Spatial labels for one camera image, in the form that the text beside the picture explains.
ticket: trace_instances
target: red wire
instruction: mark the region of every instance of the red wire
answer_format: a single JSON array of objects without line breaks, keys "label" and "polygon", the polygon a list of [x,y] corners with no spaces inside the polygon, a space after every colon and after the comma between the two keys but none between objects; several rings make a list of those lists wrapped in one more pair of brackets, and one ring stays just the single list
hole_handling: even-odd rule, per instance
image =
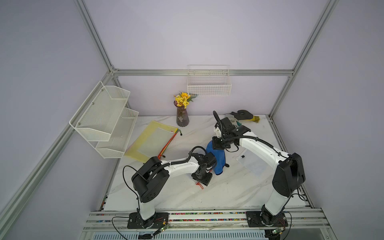
[{"label": "red wire", "polygon": [[283,225],[283,227],[284,227],[284,230],[285,230],[285,223],[284,222],[282,222],[280,219],[278,219],[279,220],[279,222]]},{"label": "red wire", "polygon": [[196,185],[199,185],[201,189],[204,189],[204,187],[201,185],[201,183],[197,182]]}]

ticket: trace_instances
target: black cable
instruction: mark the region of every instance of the black cable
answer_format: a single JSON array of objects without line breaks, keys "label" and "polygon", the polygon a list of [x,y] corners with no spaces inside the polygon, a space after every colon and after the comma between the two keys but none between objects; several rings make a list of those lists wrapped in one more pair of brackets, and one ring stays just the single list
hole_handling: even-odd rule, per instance
[{"label": "black cable", "polygon": [[223,127],[223,123],[221,122],[220,118],[218,117],[217,112],[216,112],[216,111],[213,111],[213,113],[214,113],[214,117],[215,117],[215,119],[216,119],[216,121],[217,121],[217,124],[218,124],[218,126],[219,126],[219,129],[220,129],[220,131],[221,131],[221,136],[224,138],[224,127]]},{"label": "black cable", "polygon": [[116,232],[118,232],[124,239],[128,240],[126,237],[123,236],[123,234],[121,234],[121,233],[117,230],[117,228],[116,228],[115,225],[113,224],[113,219],[114,219],[114,218],[115,218],[115,217],[113,217],[113,218],[111,219],[111,222],[112,222],[112,225],[113,225],[113,227],[115,228]]},{"label": "black cable", "polygon": [[126,166],[124,166],[124,167],[130,167],[130,168],[132,168],[133,170],[135,170],[136,172],[137,172],[137,174],[139,174],[140,175],[140,177],[141,178],[143,178],[144,179],[144,181],[146,181],[147,182],[147,180],[136,170],[136,169],[134,169],[133,167],[131,167],[131,166],[129,166],[129,165],[126,165]]},{"label": "black cable", "polygon": [[285,240],[289,234],[289,231],[291,230],[291,226],[292,226],[292,214],[290,212],[286,212],[288,213],[289,215],[291,215],[291,222],[289,224],[289,229],[288,229],[288,232],[287,232],[287,235],[285,235],[285,237],[283,238],[283,240]]},{"label": "black cable", "polygon": [[237,151],[239,151],[239,147],[235,144],[235,146],[237,147],[237,150],[235,150],[235,151],[228,151],[228,149],[225,149],[227,152],[237,152]]},{"label": "black cable", "polygon": [[301,194],[298,194],[298,193],[293,193],[292,195],[299,195],[299,198],[300,198],[301,200],[305,201],[305,198],[304,198],[304,196],[303,196],[303,195],[301,195]]},{"label": "black cable", "polygon": [[128,184],[127,184],[127,182],[125,181],[125,177],[124,177],[124,169],[125,169],[125,167],[129,167],[128,165],[127,166],[124,166],[124,168],[122,169],[122,178],[123,178],[123,180],[124,180],[124,182],[125,182],[125,185],[127,185],[127,187],[136,195],[136,199],[137,199],[137,205],[138,205],[138,208],[139,208],[139,210],[140,210],[140,203],[139,203],[139,196],[137,195],[137,193],[132,189],[132,188],[130,188],[129,186],[128,186]]},{"label": "black cable", "polygon": [[261,138],[258,138],[258,137],[253,137],[253,136],[235,136],[235,137],[230,137],[230,138],[226,138],[226,139],[223,139],[223,140],[224,141],[231,141],[231,140],[240,139],[240,138],[249,138],[249,139],[253,139],[253,140],[257,141],[257,142],[264,143],[268,147],[272,148],[279,156],[282,156],[283,158],[286,158],[286,159],[289,158],[289,157],[283,156],[281,154],[281,152],[276,151],[276,149],[274,148],[274,146],[272,144],[270,144],[267,141],[265,141],[265,140],[263,140]]},{"label": "black cable", "polygon": [[160,172],[162,169],[164,169],[165,167],[168,167],[168,166],[171,166],[171,165],[176,165],[176,164],[183,164],[183,163],[188,162],[188,161],[191,159],[191,157],[192,157],[192,152],[193,152],[196,148],[201,148],[201,149],[203,149],[204,152],[205,152],[205,154],[208,153],[207,150],[206,150],[205,148],[203,148],[202,146],[195,146],[194,148],[192,148],[191,151],[189,151],[189,154],[188,154],[187,159],[185,159],[185,160],[181,160],[181,161],[167,162],[166,164],[163,164],[163,165],[159,166],[158,168],[156,168],[155,170],[153,170],[153,171],[152,171],[152,174],[151,174],[151,175],[149,176],[149,178],[148,178],[148,182],[151,181],[151,180],[154,178],[154,176],[155,176],[158,172]]}]

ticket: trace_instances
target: vent grille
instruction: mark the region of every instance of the vent grille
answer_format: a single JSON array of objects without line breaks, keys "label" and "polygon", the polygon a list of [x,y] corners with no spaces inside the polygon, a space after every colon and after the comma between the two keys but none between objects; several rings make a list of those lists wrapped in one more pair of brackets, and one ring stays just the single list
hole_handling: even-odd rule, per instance
[{"label": "vent grille", "polygon": [[[138,239],[139,235],[149,232],[121,232],[127,239]],[[123,239],[117,232],[96,232],[93,240]],[[258,240],[268,239],[264,230],[211,230],[211,231],[166,231],[155,236],[155,239],[228,239],[228,240]]]}]

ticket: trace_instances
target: wire basket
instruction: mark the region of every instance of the wire basket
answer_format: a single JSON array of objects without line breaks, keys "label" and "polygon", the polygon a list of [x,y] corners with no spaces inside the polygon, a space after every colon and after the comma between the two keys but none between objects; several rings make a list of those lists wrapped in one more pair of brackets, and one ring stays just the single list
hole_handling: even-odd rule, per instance
[{"label": "wire basket", "polygon": [[229,65],[188,65],[188,95],[229,96],[231,88]]},{"label": "wire basket", "polygon": [[80,118],[80,109],[70,120],[70,125],[94,147],[103,158],[120,158],[124,155],[133,127],[139,115],[126,108],[130,92],[116,87],[100,88]]}]

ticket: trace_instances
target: black glove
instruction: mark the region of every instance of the black glove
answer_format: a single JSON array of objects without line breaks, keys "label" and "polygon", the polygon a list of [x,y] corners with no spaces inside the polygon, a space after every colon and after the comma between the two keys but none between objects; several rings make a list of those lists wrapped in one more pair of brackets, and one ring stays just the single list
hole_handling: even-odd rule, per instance
[{"label": "black glove", "polygon": [[231,114],[234,115],[237,120],[250,120],[253,118],[253,115],[247,110],[239,110],[237,113],[232,112]]}]

